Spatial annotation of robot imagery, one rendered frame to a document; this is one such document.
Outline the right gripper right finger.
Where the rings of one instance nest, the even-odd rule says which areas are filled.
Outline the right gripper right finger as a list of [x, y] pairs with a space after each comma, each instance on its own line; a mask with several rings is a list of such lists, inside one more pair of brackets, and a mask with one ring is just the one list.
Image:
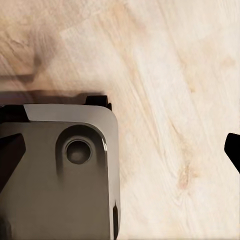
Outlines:
[[227, 135], [224, 151], [240, 173], [240, 135], [229, 133]]

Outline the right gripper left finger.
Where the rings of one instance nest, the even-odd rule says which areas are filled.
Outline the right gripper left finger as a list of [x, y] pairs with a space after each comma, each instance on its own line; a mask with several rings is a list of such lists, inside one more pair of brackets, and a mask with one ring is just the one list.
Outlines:
[[22, 133], [0, 139], [0, 193], [26, 152]]

